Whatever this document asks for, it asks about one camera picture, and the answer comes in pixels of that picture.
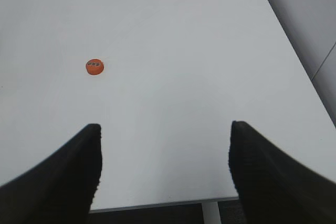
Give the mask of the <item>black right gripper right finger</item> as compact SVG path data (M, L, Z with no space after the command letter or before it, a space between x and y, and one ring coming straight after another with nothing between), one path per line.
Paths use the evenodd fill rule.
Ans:
M247 223L335 223L335 183L244 121L233 121L228 166Z

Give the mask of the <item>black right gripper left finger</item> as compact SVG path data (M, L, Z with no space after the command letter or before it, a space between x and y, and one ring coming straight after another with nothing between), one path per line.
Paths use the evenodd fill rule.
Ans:
M88 124L1 186L1 223L86 223L101 171L101 126Z

